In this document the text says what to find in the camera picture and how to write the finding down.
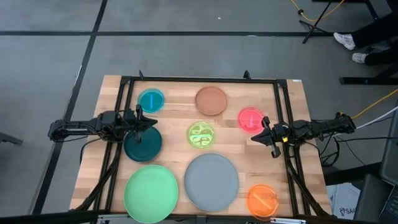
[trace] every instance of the concrete floor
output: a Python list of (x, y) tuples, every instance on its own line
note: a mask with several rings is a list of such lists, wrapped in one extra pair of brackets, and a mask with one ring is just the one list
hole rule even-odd
[[(384, 1), (372, 1), (389, 13)], [(0, 2), (0, 30), (92, 30), (100, 0)], [(325, 3), (297, 0), (310, 17)], [(100, 30), (306, 31), (290, 1), (277, 0), (112, 0)], [(354, 31), (372, 22), (363, 4), (343, 4), (320, 23), (328, 31)], [(241, 77), (301, 79), (313, 119), (337, 111), (356, 114), (396, 86), (343, 86), (342, 76), (373, 76), (384, 66), (366, 67), (332, 38), (302, 37), (98, 37), (87, 67), (73, 119), (92, 117), (103, 75)], [(0, 37), (0, 131), (24, 139), (21, 147), (0, 144), (0, 216), (24, 215), (44, 171), (52, 143), (51, 122), (62, 117), (88, 37)], [(391, 109), (397, 97), (356, 119), (362, 124)], [(389, 122), (342, 138), (386, 136)], [(64, 144), (44, 212), (69, 208), (78, 156), (84, 141)], [(381, 160), (384, 141), (350, 143), (366, 164)], [(328, 151), (335, 150), (334, 144)], [(345, 145), (338, 169), (360, 166)]]

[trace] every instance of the circular plate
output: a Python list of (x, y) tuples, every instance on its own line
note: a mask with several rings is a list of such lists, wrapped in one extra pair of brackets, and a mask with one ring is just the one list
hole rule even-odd
[(141, 223), (156, 223), (166, 218), (178, 199), (178, 184), (173, 174), (158, 165), (137, 170), (124, 188), (124, 206)]
[(207, 212), (227, 208), (239, 189), (238, 173), (225, 157), (208, 153), (196, 157), (184, 175), (185, 191), (196, 207)]
[(278, 198), (274, 190), (265, 184), (257, 184), (250, 188), (246, 205), (253, 216), (266, 221), (274, 216), (279, 206)]
[(196, 97), (195, 104), (198, 111), (206, 115), (217, 115), (226, 108), (226, 95), (223, 90), (215, 86), (201, 88)]
[(140, 93), (138, 102), (146, 113), (155, 113), (163, 107), (164, 95), (158, 89), (147, 89)]
[(197, 148), (208, 147), (215, 138), (215, 133), (210, 124), (206, 122), (193, 123), (188, 128), (188, 142)]
[(260, 133), (264, 129), (261, 124), (263, 117), (264, 113), (257, 108), (243, 108), (238, 114), (238, 123), (249, 133)]
[(124, 152), (137, 162), (150, 161), (155, 158), (162, 148), (162, 136), (159, 131), (150, 127), (141, 134), (141, 143), (134, 139), (132, 132), (124, 138)]

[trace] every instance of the shoe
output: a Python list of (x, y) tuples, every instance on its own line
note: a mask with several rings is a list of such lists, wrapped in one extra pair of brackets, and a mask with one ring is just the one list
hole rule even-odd
[(354, 50), (355, 44), (354, 44), (354, 39), (351, 34), (339, 34), (339, 33), (334, 33), (333, 36), (337, 40), (337, 42), (343, 44), (345, 48), (348, 50)]
[(356, 63), (365, 63), (365, 58), (368, 54), (364, 53), (353, 53), (353, 61)]

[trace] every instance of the black pants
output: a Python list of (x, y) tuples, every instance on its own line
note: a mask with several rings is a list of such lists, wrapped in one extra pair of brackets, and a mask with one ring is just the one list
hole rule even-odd
[[(398, 17), (392, 13), (372, 24), (352, 33), (357, 47), (365, 47), (387, 40), (398, 35)], [(395, 43), (392, 48), (380, 53), (371, 53), (365, 58), (366, 65), (379, 65), (398, 61), (398, 47)]]

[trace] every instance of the wooden table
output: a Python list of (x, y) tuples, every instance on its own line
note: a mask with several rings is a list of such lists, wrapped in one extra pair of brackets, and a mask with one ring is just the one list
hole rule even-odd
[[(121, 76), (116, 75), (104, 77), (94, 116), (106, 110), (114, 109), (120, 80)], [(294, 119), (309, 120), (310, 116), (302, 82), (300, 80), (287, 80), (287, 83)], [(203, 115), (195, 108), (194, 98), (197, 91), (209, 85), (220, 87), (228, 96), (227, 109), (216, 116)], [(172, 214), (250, 216), (251, 214), (246, 208), (246, 193), (254, 184), (267, 184), (275, 190), (279, 197), (280, 207), (277, 215), (292, 216), (283, 152), (280, 157), (273, 159), (271, 148), (250, 140), (252, 134), (245, 133), (237, 123), (239, 111), (246, 106), (255, 106), (265, 112), (266, 116), (270, 117), (271, 125), (277, 123), (273, 85), (136, 81), (134, 82), (131, 108), (135, 108), (138, 95), (147, 88), (158, 88), (165, 95), (164, 107), (155, 114), (146, 114), (146, 116), (159, 121), (154, 127), (160, 131), (164, 145), (159, 155), (152, 162), (146, 163), (132, 161), (124, 151), (122, 152), (111, 207), (112, 212), (126, 212), (123, 205), (123, 193), (128, 178), (142, 166), (158, 164), (170, 169), (178, 181), (180, 194)], [(124, 105), (126, 100), (126, 89), (121, 105)], [(280, 89), (280, 97), (284, 118), (287, 120), (282, 89)], [(215, 129), (215, 143), (209, 149), (194, 148), (187, 141), (187, 129), (196, 121), (210, 123)], [(96, 141), (86, 147), (70, 208), (79, 206), (97, 184), (105, 147), (106, 143), (103, 141)], [(226, 156), (235, 165), (239, 173), (238, 196), (227, 209), (219, 212), (199, 210), (188, 199), (184, 189), (185, 169), (196, 156), (207, 152), (218, 152)], [(317, 149), (309, 144), (304, 144), (300, 153), (306, 185), (317, 202), (325, 211), (330, 213), (330, 204)], [(108, 187), (105, 186), (100, 208), (104, 208), (107, 193)], [(302, 198), (297, 186), (296, 194), (300, 213), (303, 213)]]

